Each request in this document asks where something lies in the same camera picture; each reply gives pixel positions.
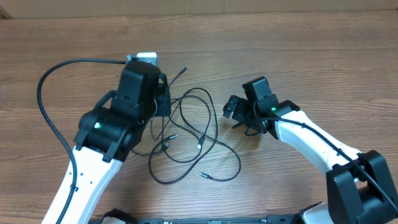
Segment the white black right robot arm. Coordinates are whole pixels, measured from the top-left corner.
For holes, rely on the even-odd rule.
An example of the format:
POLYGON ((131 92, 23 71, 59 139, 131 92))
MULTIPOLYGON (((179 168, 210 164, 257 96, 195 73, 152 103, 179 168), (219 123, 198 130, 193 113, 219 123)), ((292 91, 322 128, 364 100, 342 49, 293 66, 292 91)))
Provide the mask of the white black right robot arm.
POLYGON ((349 147, 313 123, 299 106, 274 96, 249 101, 236 95, 223 115, 258 134, 292 146, 326 178, 327 201, 278 223, 388 223, 397 218, 397 191, 385 158, 349 147))

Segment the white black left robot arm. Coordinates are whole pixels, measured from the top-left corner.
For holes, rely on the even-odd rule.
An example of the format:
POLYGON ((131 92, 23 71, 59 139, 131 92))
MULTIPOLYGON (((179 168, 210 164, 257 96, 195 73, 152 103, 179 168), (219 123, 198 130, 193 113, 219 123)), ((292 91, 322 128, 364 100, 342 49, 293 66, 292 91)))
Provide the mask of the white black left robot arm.
POLYGON ((48 70, 37 87, 40 112, 70 156, 62 184, 43 222, 88 223, 106 186, 158 112, 157 96, 166 89, 167 77, 149 62, 125 62, 118 89, 109 91, 81 117, 75 146, 70 147, 49 119, 41 99, 44 80, 65 64, 48 70))

